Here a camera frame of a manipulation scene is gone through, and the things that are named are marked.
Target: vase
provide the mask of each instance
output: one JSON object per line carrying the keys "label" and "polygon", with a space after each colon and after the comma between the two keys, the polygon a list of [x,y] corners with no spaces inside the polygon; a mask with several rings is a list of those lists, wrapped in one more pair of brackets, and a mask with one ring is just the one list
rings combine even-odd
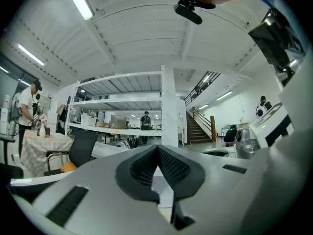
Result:
{"label": "vase", "polygon": [[41,128],[39,131],[39,137],[45,138],[45,123],[41,123]]}

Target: staircase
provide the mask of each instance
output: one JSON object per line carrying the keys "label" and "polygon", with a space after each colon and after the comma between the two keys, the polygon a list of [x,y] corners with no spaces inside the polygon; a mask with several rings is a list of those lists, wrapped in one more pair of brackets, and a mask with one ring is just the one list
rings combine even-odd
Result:
{"label": "staircase", "polygon": [[202,128],[197,124],[197,122],[189,116],[189,133],[190,133],[190,143],[207,143],[213,142],[211,138],[202,130]]}

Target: white t-shirt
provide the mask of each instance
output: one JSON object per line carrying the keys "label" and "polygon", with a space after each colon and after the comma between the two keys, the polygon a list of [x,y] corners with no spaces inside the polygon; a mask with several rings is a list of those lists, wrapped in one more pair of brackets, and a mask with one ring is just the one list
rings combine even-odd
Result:
{"label": "white t-shirt", "polygon": [[[22,107],[22,104],[27,105],[27,110],[31,116],[33,116],[33,96],[31,94],[30,87],[26,88],[22,91],[20,98],[19,98],[19,105],[18,107]],[[25,118],[24,116],[21,116],[19,118],[19,124],[31,126],[31,121]]]}

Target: person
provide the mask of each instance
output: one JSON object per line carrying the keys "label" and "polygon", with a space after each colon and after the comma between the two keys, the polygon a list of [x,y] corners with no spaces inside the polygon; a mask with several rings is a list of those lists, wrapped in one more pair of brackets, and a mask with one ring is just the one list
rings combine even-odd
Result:
{"label": "person", "polygon": [[30,87],[26,88],[22,91],[18,107],[21,110],[21,115],[19,117],[19,156],[21,158],[22,154],[22,143],[25,134],[25,130],[31,130],[33,120],[33,95],[35,95],[38,90],[42,90],[41,83],[38,79],[34,80],[34,82],[30,85]]}
{"label": "person", "polygon": [[236,134],[237,127],[235,124],[233,124],[230,126],[229,130],[226,132],[226,135],[224,137],[226,147],[229,147],[230,145],[234,145],[236,143]]}
{"label": "person", "polygon": [[266,101],[265,96],[262,96],[260,99],[260,102],[258,106],[256,107],[256,117],[260,118],[263,116],[270,108],[272,108],[272,105],[270,102]]}
{"label": "person", "polygon": [[272,108],[272,105],[270,104],[270,102],[266,101],[266,97],[265,96],[261,97],[259,104],[260,104],[260,106],[264,106],[267,110]]}
{"label": "person", "polygon": [[40,94],[37,93],[35,99],[33,99],[33,116],[41,113]]}
{"label": "person", "polygon": [[[148,116],[149,112],[145,111],[145,115],[143,115],[140,119],[141,130],[151,130],[151,118]],[[141,137],[143,144],[147,144],[148,136]]]}

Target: metal shelf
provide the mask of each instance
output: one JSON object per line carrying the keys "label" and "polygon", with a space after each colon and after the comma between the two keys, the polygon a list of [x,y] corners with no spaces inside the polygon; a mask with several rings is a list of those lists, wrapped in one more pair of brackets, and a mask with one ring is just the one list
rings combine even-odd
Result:
{"label": "metal shelf", "polygon": [[161,110],[162,97],[126,97],[90,100],[71,103],[90,111],[113,111],[113,110]]}
{"label": "metal shelf", "polygon": [[134,136],[153,136],[161,137],[162,131],[157,130],[133,130],[133,129],[113,129],[113,128],[103,128],[91,125],[81,125],[76,123],[66,123],[69,126],[81,128],[85,130],[111,133],[111,134],[122,134],[122,135],[134,135]]}
{"label": "metal shelf", "polygon": [[160,92],[161,72],[137,72],[98,78],[77,85],[93,96],[137,92]]}

